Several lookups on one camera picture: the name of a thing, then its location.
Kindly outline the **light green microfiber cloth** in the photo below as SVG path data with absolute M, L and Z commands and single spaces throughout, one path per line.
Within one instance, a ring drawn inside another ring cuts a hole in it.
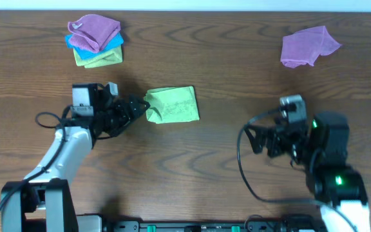
M 146 111 L 149 122 L 167 124 L 200 120 L 193 86 L 151 89 L 144 100 L 150 104 Z

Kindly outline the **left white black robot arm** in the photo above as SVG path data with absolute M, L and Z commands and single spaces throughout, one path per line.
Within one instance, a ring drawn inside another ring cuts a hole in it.
M 119 98 L 109 82 L 72 86 L 72 104 L 56 115 L 55 138 L 40 163 L 1 190 L 2 231 L 106 231 L 98 214 L 77 215 L 70 184 L 98 140 L 119 136 L 150 107 L 140 97 Z

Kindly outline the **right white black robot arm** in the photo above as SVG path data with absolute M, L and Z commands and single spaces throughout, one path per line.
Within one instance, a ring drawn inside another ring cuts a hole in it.
M 303 166 L 306 185 L 313 198 L 262 198 L 270 204 L 310 204 L 319 207 L 327 231 L 370 231 L 368 195 L 361 174 L 347 164 L 350 129 L 347 119 L 335 112 L 307 114 L 271 110 L 242 126 L 253 153 L 264 149 L 270 158 L 288 154 Z

